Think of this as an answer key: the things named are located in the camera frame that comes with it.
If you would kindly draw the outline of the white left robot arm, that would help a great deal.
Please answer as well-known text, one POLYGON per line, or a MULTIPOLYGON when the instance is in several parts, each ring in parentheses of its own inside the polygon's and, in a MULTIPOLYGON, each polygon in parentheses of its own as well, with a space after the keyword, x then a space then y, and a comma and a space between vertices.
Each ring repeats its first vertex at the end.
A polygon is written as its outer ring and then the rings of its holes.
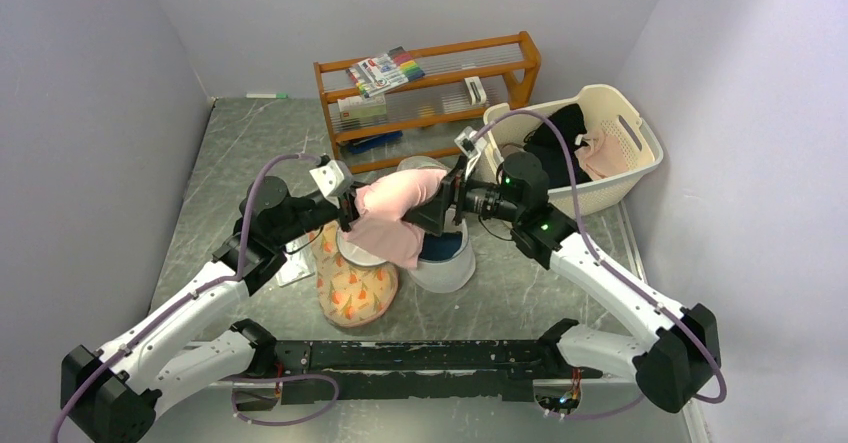
POLYGON ((80 345, 64 357, 53 441, 71 420, 94 442, 137 442, 167 410, 214 382, 288 380, 276 338, 250 319, 193 350, 185 346, 268 283, 291 242, 356 217, 352 177, 328 168, 312 177, 318 188, 302 197, 278 177, 257 177, 233 234, 178 293, 99 349, 80 345))

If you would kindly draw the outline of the white mesh laundry bag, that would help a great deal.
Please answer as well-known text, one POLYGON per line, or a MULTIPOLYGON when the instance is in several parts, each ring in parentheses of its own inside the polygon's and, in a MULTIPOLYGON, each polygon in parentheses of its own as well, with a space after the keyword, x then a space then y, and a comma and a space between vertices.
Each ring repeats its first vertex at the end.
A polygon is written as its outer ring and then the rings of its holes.
MULTIPOLYGON (((448 220, 443 233, 447 232, 462 232, 464 235, 461 251, 451 260, 428 262, 419 259, 418 265, 414 269, 406 269, 391 264, 405 271, 415 284, 427 291, 451 293, 459 290, 473 276, 476 270, 476 259, 466 223, 456 224, 448 220)), ((346 241, 344 234, 343 231, 338 233, 337 245, 342 255, 350 262, 366 267, 390 263, 346 241)))

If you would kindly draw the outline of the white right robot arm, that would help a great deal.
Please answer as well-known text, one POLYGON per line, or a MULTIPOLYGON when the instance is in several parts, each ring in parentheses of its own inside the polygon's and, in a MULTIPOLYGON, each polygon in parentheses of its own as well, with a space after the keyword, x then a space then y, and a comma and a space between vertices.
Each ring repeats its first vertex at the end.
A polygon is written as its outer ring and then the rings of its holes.
POLYGON ((642 282, 604 253, 578 216, 549 201, 547 173, 527 153, 509 156, 493 183, 469 179, 460 159, 427 202, 405 221, 426 232, 443 230, 447 214, 467 213, 510 223, 511 241, 527 258, 580 286, 627 329, 628 335, 569 323, 554 331, 539 354, 550 376, 588 368, 632 380, 656 407, 677 413, 689 401, 718 404, 728 395, 721 369, 717 318, 707 306, 691 307, 642 282))

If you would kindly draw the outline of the pink bra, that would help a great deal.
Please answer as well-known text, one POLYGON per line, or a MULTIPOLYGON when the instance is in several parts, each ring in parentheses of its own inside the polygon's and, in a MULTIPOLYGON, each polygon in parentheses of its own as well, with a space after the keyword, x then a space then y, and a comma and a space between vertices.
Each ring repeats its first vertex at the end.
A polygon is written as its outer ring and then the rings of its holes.
POLYGON ((424 230, 403 217, 433 198, 446 175, 443 168, 407 169, 357 189, 359 218, 344 234, 345 240, 402 268, 416 268, 424 230))

